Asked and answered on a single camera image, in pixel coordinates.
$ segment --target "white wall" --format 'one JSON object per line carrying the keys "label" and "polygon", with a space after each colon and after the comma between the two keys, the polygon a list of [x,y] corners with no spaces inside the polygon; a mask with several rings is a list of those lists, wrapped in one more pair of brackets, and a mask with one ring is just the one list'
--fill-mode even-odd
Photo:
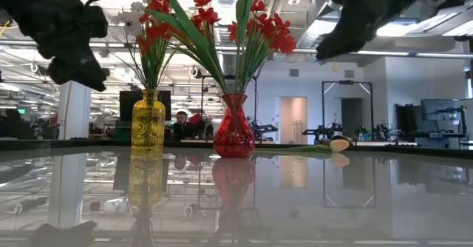
{"label": "white wall", "polygon": [[388,116],[393,125],[395,104],[419,105],[421,99],[463,99],[466,95],[463,61],[459,59],[386,58],[386,73]]}
{"label": "white wall", "polygon": [[[461,46],[450,50],[461,53]],[[375,125],[397,126],[396,104],[420,105],[421,99],[466,97],[464,61],[438,58],[380,58],[364,68],[365,81],[373,82]],[[456,129],[439,123],[444,129]]]}
{"label": "white wall", "polygon": [[[373,100],[373,120],[374,124],[380,124],[388,121],[388,109],[387,109],[387,79],[386,79],[386,59],[380,58],[374,61],[370,65],[366,66],[363,70],[363,76],[365,81],[372,82],[372,100]],[[370,110],[370,102],[364,101],[365,112]],[[370,128],[371,120],[370,117],[364,115],[364,125],[366,128]]]}
{"label": "white wall", "polygon": [[[299,69],[299,77],[289,77],[289,69]],[[322,123],[321,116],[321,82],[344,80],[345,70],[355,71],[355,81],[363,81],[363,69],[358,68],[355,63],[337,63],[337,72],[333,72],[333,63],[319,65],[318,63],[288,64],[285,62],[267,61],[263,66],[258,78],[258,107],[256,118],[262,124],[276,125],[279,107],[276,107],[276,98],[301,97],[307,98],[307,128],[315,129]],[[245,102],[245,114],[254,114],[254,90],[250,85],[247,88],[248,96]],[[336,84],[326,94],[326,117],[325,122],[333,122],[336,117],[341,122],[340,100],[334,102],[334,98],[353,98],[356,95],[367,96],[360,87],[340,87]],[[276,134],[268,133],[268,137],[276,138]],[[313,143],[313,136],[307,141]]]}

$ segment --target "red flower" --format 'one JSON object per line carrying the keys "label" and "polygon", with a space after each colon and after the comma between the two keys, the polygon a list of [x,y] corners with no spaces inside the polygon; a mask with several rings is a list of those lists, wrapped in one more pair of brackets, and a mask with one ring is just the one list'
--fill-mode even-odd
{"label": "red flower", "polygon": [[276,28],[280,30],[282,33],[284,33],[285,35],[288,35],[290,33],[289,31],[290,22],[289,21],[282,22],[282,19],[281,17],[279,17],[278,13],[274,13],[274,23],[276,24]]}
{"label": "red flower", "polygon": [[266,39],[270,38],[276,32],[273,19],[267,17],[268,16],[266,14],[256,16],[256,20],[258,20],[260,23],[259,28],[262,30]]}
{"label": "red flower", "polygon": [[254,18],[250,18],[246,24],[246,37],[250,36],[250,33],[256,28],[253,26]]}
{"label": "red flower", "polygon": [[200,16],[199,15],[192,16],[191,21],[194,24],[194,26],[200,30],[202,26],[202,19],[200,18]]}
{"label": "red flower", "polygon": [[151,15],[149,15],[148,13],[144,13],[141,17],[140,17],[140,22],[143,23],[145,21],[148,21],[149,17]]}
{"label": "red flower", "polygon": [[213,25],[221,19],[214,11],[213,7],[209,7],[207,10],[200,8],[199,16],[202,21],[205,21],[209,25]]}
{"label": "red flower", "polygon": [[194,0],[196,7],[205,7],[210,3],[212,0]]}
{"label": "red flower", "polygon": [[265,3],[261,0],[253,0],[253,4],[251,5],[251,11],[263,11],[265,10]]}
{"label": "red flower", "polygon": [[167,23],[161,23],[157,26],[146,28],[146,41],[149,45],[152,45],[158,38],[169,39],[171,36],[168,34],[170,26]]}
{"label": "red flower", "polygon": [[144,41],[141,37],[137,37],[136,42],[140,47],[141,55],[146,55],[148,53],[148,43],[146,43],[146,41]]}
{"label": "red flower", "polygon": [[230,41],[235,41],[237,39],[237,23],[235,21],[228,25],[228,32],[230,32]]}
{"label": "red flower", "polygon": [[290,35],[279,34],[270,47],[275,51],[281,50],[284,54],[291,54],[296,49],[296,42]]}
{"label": "red flower", "polygon": [[146,6],[147,9],[156,10],[161,13],[169,14],[171,12],[171,6],[167,0],[158,1],[151,0],[151,2]]}

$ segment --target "door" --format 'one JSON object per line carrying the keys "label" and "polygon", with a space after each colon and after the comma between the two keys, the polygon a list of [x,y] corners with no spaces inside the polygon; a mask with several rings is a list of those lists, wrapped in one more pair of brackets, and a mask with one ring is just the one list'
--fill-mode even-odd
{"label": "door", "polygon": [[341,99],[341,125],[345,136],[353,137],[355,130],[363,125],[363,99]]}

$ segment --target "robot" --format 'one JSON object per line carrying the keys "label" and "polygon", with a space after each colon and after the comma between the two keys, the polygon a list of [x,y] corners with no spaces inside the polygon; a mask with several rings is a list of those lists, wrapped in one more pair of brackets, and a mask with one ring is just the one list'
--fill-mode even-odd
{"label": "robot", "polygon": [[341,9],[340,20],[335,29],[317,46],[317,59],[324,60],[359,51],[376,37],[378,28],[397,18],[415,1],[329,0],[317,18]]}
{"label": "robot", "polygon": [[48,73],[56,84],[77,81],[104,91],[106,73],[89,47],[91,38],[104,38],[108,23],[100,7],[81,0],[0,0],[0,26],[12,20],[52,59]]}

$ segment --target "metal frame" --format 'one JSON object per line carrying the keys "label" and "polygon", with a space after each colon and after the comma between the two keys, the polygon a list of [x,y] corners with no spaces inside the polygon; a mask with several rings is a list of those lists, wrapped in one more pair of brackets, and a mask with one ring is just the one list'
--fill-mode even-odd
{"label": "metal frame", "polygon": [[[328,197],[327,187],[326,187],[326,180],[325,180],[325,161],[327,161],[327,159],[324,159],[324,164],[323,164],[323,171],[324,171],[324,181],[323,181],[323,185],[324,185],[324,208],[353,209],[353,207],[337,206],[336,203],[334,203],[332,201],[332,199],[330,199],[330,197]],[[326,199],[328,199],[333,204],[333,206],[328,206],[326,204],[326,201],[327,201]],[[373,201],[373,205],[368,206],[368,203],[370,203],[371,201]],[[362,207],[357,207],[357,209],[375,209],[375,208],[376,208],[376,162],[375,162],[375,158],[372,158],[372,197],[370,197]]]}
{"label": "metal frame", "polygon": [[[325,84],[330,84],[330,86],[325,89]],[[322,81],[322,125],[325,126],[325,94],[332,89],[335,84],[340,85],[353,85],[358,84],[363,90],[365,90],[370,95],[370,111],[371,111],[371,133],[375,131],[375,122],[373,117],[373,105],[372,105],[372,82],[371,81]]]}

